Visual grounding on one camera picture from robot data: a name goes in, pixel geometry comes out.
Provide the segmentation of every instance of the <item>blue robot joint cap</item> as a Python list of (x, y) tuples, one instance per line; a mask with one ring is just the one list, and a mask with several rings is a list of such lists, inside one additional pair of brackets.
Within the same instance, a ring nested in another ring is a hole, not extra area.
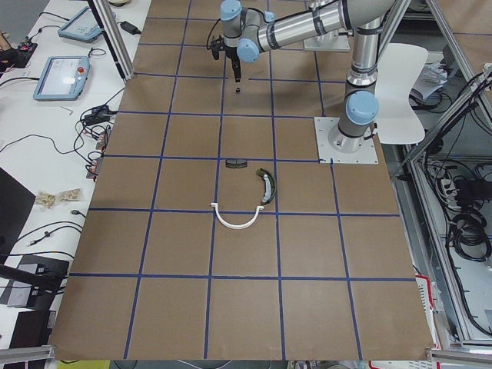
[(245, 63), (254, 63), (260, 56), (260, 49), (249, 38), (242, 38), (238, 43), (238, 57)]
[(358, 91), (349, 96), (345, 111), (354, 124), (369, 125), (379, 112), (379, 102), (369, 91)]
[(221, 20), (226, 22), (241, 14), (241, 3), (238, 0), (224, 0), (221, 4)]

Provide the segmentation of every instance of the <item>power strip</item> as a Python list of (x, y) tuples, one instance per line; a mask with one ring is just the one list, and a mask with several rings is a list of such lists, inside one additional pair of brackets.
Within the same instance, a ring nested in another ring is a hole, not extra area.
[(457, 203), (458, 191), (454, 182), (450, 179), (442, 178), (440, 180), (441, 194), (446, 198), (447, 206), (450, 209), (461, 210), (461, 207)]

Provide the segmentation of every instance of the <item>brown cardboard table surface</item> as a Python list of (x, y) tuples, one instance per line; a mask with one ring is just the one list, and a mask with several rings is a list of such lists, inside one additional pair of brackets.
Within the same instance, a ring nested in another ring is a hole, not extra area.
[[(303, 2), (243, 1), (278, 17)], [(425, 359), (432, 346), (381, 148), (321, 165), (349, 54), (204, 47), (219, 0), (154, 0), (51, 343), (59, 359)], [(226, 158), (246, 158), (230, 169)], [(278, 195), (263, 197), (259, 168)]]

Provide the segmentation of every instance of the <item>metal frame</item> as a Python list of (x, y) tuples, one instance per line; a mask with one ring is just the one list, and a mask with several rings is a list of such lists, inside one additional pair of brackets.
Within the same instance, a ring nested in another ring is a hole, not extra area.
[[(444, 17), (443, 12), (440, 10), (440, 7), (437, 3), (437, 0), (427, 0), (427, 4), (429, 5), (430, 10), (432, 11), (440, 29), (444, 35), (445, 40), (450, 46), (451, 51), (453, 52), (458, 66), (464, 74), (464, 77), (467, 80), (472, 79), (475, 76), (474, 70), (470, 66), (470, 62), (468, 61), (466, 55), (463, 50), (459, 46), (457, 39), (454, 37), (454, 34), (450, 28), (447, 19)], [(473, 93), (473, 85), (468, 88), (464, 93), (452, 104), (452, 106), (441, 115), (438, 120), (436, 126), (430, 130), (426, 134), (426, 138), (417, 146), (414, 146), (405, 156), (404, 160), (401, 162), (396, 171), (393, 172), (392, 178), (394, 178), (401, 169), (408, 165), (411, 173), (413, 175), (414, 184), (417, 189), (418, 194), (420, 195), (420, 203), (421, 208), (424, 212), (424, 217), (426, 218), (426, 223), (428, 226), (428, 230), (430, 233), (430, 239), (434, 244), (434, 249), (437, 252), (437, 256), (440, 260), (440, 264), (442, 266), (442, 273), (444, 275), (444, 279), (446, 281), (447, 288), (450, 292), (450, 298), (452, 304), (454, 306), (454, 313), (456, 314), (457, 325), (460, 337), (463, 341), (463, 344), (484, 344), (483, 341), (475, 340), (472, 338), (472, 331), (470, 330), (470, 323), (466, 316), (463, 302), (460, 299), (459, 289), (457, 286), (457, 282), (454, 277), (453, 269), (448, 260), (446, 251), (443, 247), (443, 241), (440, 238), (440, 232), (437, 229), (437, 224), (434, 220), (434, 211), (431, 205), (430, 192), (427, 190), (427, 181), (424, 177), (424, 173), (422, 172), (417, 160), (422, 157), (428, 145), (436, 138), (438, 132), (442, 129), (442, 127), (460, 110), (463, 109), (467, 100)], [(490, 102), (487, 98), (480, 99), (480, 108), (486, 111), (492, 111), (492, 107), (490, 106)], [(433, 351), (431, 355), (433, 359), (437, 361), (447, 361), (447, 359), (451, 360), (449, 362), (457, 362), (460, 364), (485, 364), (490, 366), (492, 364), (492, 359), (490, 355), (478, 355), (470, 354), (463, 351)]]
[(473, 365), (479, 367), (492, 367), (492, 357), (487, 354), (474, 354), (463, 351), (439, 351), (431, 350), (429, 357), (432, 361), (447, 364)]
[(88, 0), (88, 5), (102, 30), (118, 73), (124, 80), (132, 79), (135, 73), (130, 55), (116, 24), (108, 0)]
[(390, 14), (387, 17), (387, 21), (383, 27), (383, 33), (381, 34), (381, 43), (379, 46), (379, 54), (383, 55), (386, 50), (387, 44), (390, 43), (394, 33), (397, 31), (398, 25), (403, 19), (411, 0), (401, 0), (398, 5), (393, 5), (390, 10)]
[[(443, 12), (440, 10), (440, 6), (437, 3), (437, 0), (427, 0), (427, 5), (432, 11), (432, 14), (435, 17), (436, 22), (439, 25), (444, 38), (446, 39), (446, 42), (453, 52), (453, 55), (456, 58), (456, 62), (458, 63), (460, 70), (463, 72), (464, 77), (467, 80), (472, 79), (476, 73), (471, 67), (470, 61), (468, 60), (467, 56), (463, 53), (463, 50), (461, 50), (460, 44), (458, 43), (457, 39), (454, 37), (453, 30), (451, 29), (451, 26), (449, 25), (446, 17), (444, 17)], [(491, 112), (492, 104), (490, 103), (490, 101), (487, 98), (481, 100), (482, 101), (480, 103), (480, 107), (485, 111)]]
[(0, 365), (23, 361), (46, 360), (55, 357), (55, 346), (47, 345), (0, 350)]

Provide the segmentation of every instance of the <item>white curved plastic part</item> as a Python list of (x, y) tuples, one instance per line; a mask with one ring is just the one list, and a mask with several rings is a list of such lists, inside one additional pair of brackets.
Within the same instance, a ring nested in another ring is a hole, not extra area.
[(376, 122), (381, 144), (416, 144), (424, 139), (424, 127), (408, 103), (408, 95), (428, 54), (418, 46), (388, 44), (377, 63)]
[(212, 202), (210, 204), (210, 206), (212, 206), (215, 209), (215, 214), (217, 215), (218, 220), (225, 227), (230, 228), (230, 229), (245, 229), (245, 228), (248, 228), (249, 226), (251, 226), (253, 223), (256, 222), (256, 218), (258, 218), (258, 214), (260, 214), (260, 211), (264, 209), (263, 206), (257, 206), (256, 207), (256, 213), (254, 213), (254, 217), (250, 221), (248, 221), (248, 222), (246, 222), (244, 224), (231, 224), (231, 223), (226, 222), (223, 219), (223, 217), (219, 214), (219, 212), (218, 212), (218, 203)]

